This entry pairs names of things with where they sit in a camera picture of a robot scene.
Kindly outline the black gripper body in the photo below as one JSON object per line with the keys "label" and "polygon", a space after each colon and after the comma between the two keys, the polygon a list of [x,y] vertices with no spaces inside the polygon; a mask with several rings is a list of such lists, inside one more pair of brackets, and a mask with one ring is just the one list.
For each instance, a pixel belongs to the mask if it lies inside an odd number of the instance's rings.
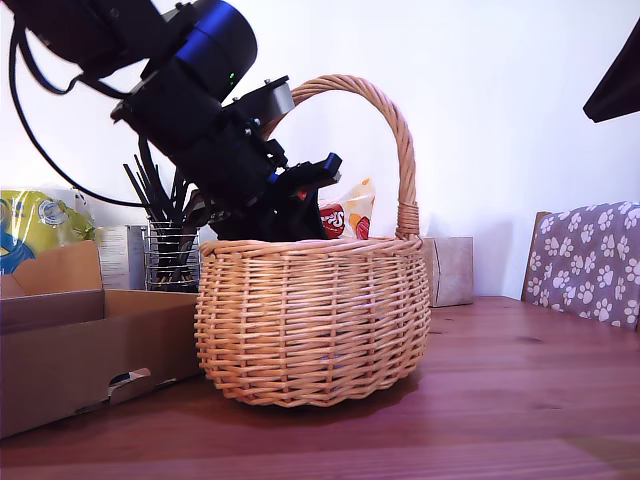
{"label": "black gripper body", "polygon": [[288,164],[275,140],[236,117],[182,125],[172,130],[172,162],[197,192],[187,203],[184,223],[212,226],[226,212],[272,209],[298,191],[318,191],[339,181],[342,159],[331,152],[317,162]]}

